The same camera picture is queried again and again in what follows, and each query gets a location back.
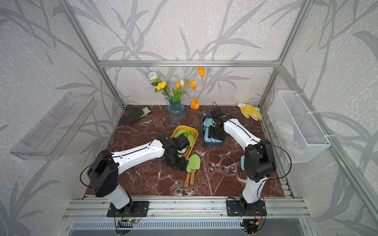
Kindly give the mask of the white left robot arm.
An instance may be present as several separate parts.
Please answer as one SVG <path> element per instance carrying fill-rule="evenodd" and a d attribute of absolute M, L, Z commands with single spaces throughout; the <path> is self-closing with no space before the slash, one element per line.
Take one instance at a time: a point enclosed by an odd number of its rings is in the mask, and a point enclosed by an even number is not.
<path fill-rule="evenodd" d="M 101 151 L 85 168 L 96 197 L 107 198 L 118 210 L 132 207 L 132 199 L 118 182 L 118 176 L 146 161 L 163 158 L 165 165 L 185 171 L 189 161 L 184 157 L 190 147 L 188 137 L 159 136 L 151 142 L 123 151 Z"/>

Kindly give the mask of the light green square shovel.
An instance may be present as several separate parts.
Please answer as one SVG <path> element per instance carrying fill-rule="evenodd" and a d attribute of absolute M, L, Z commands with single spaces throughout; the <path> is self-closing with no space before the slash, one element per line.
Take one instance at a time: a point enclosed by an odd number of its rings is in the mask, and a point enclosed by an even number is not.
<path fill-rule="evenodd" d="M 181 134 L 184 134 L 184 135 L 187 137 L 187 139 L 188 139 L 188 141 L 189 141 L 189 143 L 190 143 L 190 147 L 193 147 L 194 142 L 195 142 L 195 135 L 194 135 L 192 132 L 188 131 L 188 130 L 179 130 L 179 131 L 174 135 L 174 137 L 177 138 L 177 137 L 179 137 Z"/>

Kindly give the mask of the light green shovel wooden handle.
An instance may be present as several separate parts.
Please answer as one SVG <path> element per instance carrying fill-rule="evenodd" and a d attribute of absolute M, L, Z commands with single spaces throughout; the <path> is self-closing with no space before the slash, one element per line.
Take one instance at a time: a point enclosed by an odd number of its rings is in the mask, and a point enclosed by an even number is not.
<path fill-rule="evenodd" d="M 191 168 L 187 168 L 187 174 L 186 174 L 186 179 L 185 179 L 185 184 L 184 184 L 184 189 L 187 189 L 190 185 L 190 178 L 191 178 Z"/>

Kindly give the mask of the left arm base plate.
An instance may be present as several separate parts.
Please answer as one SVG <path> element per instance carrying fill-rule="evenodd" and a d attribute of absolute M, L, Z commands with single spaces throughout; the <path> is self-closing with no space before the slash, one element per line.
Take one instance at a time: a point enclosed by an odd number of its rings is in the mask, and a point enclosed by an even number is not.
<path fill-rule="evenodd" d="M 149 203 L 149 201 L 132 201 L 121 209 L 117 209 L 111 203 L 107 212 L 107 217 L 146 217 Z"/>

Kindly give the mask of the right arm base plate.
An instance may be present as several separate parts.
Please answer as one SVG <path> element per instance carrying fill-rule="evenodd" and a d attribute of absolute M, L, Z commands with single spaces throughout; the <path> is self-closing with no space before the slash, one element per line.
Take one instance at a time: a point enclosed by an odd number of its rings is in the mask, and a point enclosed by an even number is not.
<path fill-rule="evenodd" d="M 244 199 L 235 200 L 233 197 L 228 197 L 226 200 L 227 216 L 266 216 L 266 206 L 262 199 L 257 202 L 249 204 Z"/>

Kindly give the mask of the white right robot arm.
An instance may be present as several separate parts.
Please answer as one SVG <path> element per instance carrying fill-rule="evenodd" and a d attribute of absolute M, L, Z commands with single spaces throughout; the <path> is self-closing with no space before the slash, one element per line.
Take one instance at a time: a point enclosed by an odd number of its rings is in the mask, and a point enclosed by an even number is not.
<path fill-rule="evenodd" d="M 232 137 L 244 149 L 244 170 L 247 183 L 241 194 L 240 202 L 252 205 L 261 198 L 263 186 L 276 171 L 276 162 L 270 141 L 257 138 L 232 115 L 224 114 L 221 108 L 211 110 L 213 124 L 209 127 L 208 137 L 224 141 Z"/>

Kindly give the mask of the blue shovel pair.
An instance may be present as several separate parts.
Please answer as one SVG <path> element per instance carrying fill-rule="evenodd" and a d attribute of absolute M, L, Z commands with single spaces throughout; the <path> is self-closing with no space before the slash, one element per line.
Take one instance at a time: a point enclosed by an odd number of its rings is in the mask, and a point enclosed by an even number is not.
<path fill-rule="evenodd" d="M 203 121 L 203 130 L 205 131 L 211 126 L 213 126 L 213 119 L 211 117 L 205 118 L 205 120 Z"/>

